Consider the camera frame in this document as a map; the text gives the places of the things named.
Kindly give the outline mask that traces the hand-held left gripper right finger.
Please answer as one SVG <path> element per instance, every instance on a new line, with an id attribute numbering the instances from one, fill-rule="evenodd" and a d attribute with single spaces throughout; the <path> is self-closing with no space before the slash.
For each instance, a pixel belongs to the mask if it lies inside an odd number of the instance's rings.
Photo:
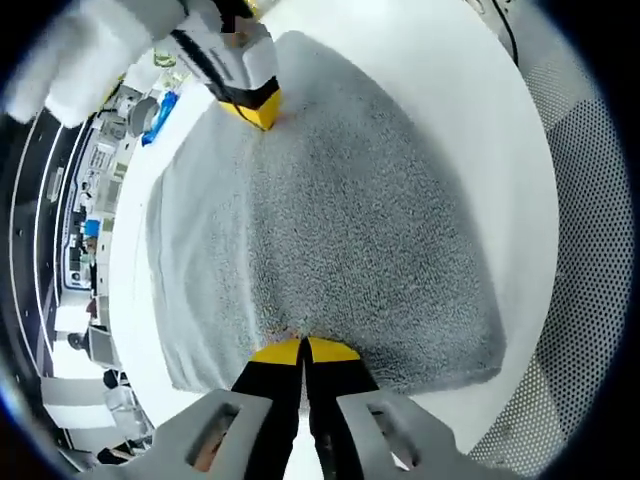
<path id="1" fill-rule="evenodd" d="M 336 479 L 498 479 L 461 453 L 451 429 L 410 398 L 382 390 L 352 348 L 304 339 L 310 426 Z"/>

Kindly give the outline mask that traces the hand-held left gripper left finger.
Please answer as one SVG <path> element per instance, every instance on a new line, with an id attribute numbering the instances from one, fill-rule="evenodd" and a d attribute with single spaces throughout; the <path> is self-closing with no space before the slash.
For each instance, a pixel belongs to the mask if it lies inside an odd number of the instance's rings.
<path id="1" fill-rule="evenodd" d="M 301 341 L 256 354 L 229 390 L 217 389 L 164 422 L 142 456 L 109 479 L 281 479 L 299 425 Z"/>

